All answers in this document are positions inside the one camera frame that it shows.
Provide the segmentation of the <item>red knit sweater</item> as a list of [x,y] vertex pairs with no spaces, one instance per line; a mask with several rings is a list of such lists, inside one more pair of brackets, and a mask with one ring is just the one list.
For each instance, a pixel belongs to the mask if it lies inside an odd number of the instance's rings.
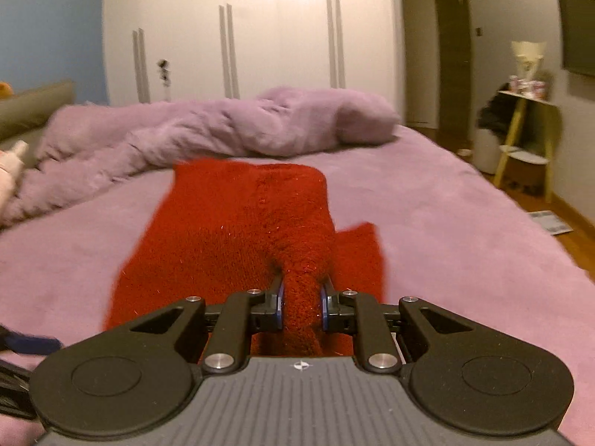
[[350,355],[345,335],[322,331],[321,285],[384,297],[384,262],[372,223],[337,230],[320,170],[199,159],[177,166],[113,287],[114,328],[191,295],[210,304],[282,278],[283,327],[254,337],[260,355]]

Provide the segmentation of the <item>purple bed sheet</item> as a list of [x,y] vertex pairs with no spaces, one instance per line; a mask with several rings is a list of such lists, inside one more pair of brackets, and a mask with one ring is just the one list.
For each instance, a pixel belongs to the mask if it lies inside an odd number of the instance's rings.
[[[415,295],[558,355],[575,381],[561,430],[594,441],[594,285],[559,242],[476,170],[418,132],[306,155],[340,229],[377,226],[386,301]],[[173,172],[149,171],[1,235],[1,321],[70,344],[97,333],[112,284]]]

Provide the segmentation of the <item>pink plush toy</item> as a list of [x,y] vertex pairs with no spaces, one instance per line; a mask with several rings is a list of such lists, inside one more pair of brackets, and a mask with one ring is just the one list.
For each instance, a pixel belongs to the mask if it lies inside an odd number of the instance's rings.
[[10,149],[1,152],[0,158],[0,210],[4,213],[7,203],[13,198],[18,180],[24,169],[28,144],[17,141]]

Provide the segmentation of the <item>brown round stool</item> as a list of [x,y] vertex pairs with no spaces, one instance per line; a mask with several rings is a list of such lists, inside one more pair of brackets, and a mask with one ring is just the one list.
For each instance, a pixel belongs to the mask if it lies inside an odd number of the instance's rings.
[[510,153],[504,177],[512,187],[518,187],[529,194],[544,190],[548,160],[524,150]]

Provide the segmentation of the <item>grey upholstered headboard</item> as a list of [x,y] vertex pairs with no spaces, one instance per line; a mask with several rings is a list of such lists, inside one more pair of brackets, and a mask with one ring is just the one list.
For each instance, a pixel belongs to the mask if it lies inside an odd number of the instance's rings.
[[22,157],[24,166],[36,165],[36,148],[51,116],[61,107],[75,102],[75,83],[65,80],[43,85],[1,100],[1,150],[9,150],[17,141],[28,144]]

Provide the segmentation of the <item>white cylindrical bin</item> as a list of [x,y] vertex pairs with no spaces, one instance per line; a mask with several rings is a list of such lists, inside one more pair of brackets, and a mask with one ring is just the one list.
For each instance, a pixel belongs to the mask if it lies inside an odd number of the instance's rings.
[[478,128],[473,142],[472,164],[482,173],[494,175],[500,159],[500,140],[489,129]]

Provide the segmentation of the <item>orange plush toy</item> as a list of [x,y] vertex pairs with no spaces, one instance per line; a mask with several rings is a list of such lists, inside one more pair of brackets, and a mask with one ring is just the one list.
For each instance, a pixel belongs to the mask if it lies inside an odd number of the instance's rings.
[[1,82],[0,83],[0,99],[4,100],[4,99],[8,99],[11,98],[14,95],[14,91],[11,87],[11,85],[9,85],[6,82]]

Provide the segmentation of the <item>black garment on bin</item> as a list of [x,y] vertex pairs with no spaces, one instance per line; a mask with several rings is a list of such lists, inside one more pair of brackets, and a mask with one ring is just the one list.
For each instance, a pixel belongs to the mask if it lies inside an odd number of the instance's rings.
[[491,131],[504,141],[511,125],[516,97],[507,95],[509,84],[502,85],[492,99],[479,111],[477,128]]

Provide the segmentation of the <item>dark wooden door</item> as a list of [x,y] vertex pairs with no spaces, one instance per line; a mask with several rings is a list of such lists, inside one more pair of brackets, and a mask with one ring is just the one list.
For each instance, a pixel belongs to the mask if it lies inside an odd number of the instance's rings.
[[468,0],[435,0],[440,51],[439,138],[466,140],[471,113],[472,44]]

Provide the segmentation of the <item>yellow leg side table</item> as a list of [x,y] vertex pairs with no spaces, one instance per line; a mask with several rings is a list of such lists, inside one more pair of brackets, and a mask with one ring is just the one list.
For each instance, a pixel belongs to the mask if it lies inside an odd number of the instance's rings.
[[553,102],[521,93],[498,93],[514,99],[514,111],[504,143],[499,147],[493,184],[496,188],[502,188],[510,158],[520,154],[524,163],[544,166],[544,200],[551,203],[555,154],[560,134],[559,107]]

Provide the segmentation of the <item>pink cups on table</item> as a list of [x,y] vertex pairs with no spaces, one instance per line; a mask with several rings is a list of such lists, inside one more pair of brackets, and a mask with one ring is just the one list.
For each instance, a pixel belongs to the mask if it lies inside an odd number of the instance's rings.
[[540,80],[527,80],[518,75],[509,77],[509,90],[531,99],[544,100],[547,97],[547,83]]

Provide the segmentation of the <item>dark charm on wardrobe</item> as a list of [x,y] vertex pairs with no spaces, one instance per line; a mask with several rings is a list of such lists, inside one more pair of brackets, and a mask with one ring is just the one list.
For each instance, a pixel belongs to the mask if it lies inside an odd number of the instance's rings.
[[167,59],[160,59],[157,62],[157,66],[159,71],[159,79],[160,82],[163,84],[164,99],[166,100],[166,102],[169,102],[171,99],[170,63]]

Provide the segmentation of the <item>cream flower bouquet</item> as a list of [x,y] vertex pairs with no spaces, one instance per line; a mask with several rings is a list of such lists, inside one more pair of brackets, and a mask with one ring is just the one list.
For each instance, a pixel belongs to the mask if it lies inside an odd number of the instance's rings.
[[510,45],[517,65],[517,76],[532,81],[544,59],[547,44],[544,41],[511,41]]

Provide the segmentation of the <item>white wardrobe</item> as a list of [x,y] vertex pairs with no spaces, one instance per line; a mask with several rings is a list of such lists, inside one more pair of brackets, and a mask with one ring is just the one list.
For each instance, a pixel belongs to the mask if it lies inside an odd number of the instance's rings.
[[404,108],[401,0],[103,0],[114,106],[250,99],[289,85],[352,89]]

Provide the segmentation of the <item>wall mounted black television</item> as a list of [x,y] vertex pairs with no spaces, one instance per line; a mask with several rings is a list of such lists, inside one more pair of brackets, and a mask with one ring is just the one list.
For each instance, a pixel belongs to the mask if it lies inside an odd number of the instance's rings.
[[595,0],[558,0],[562,65],[573,74],[595,72]]

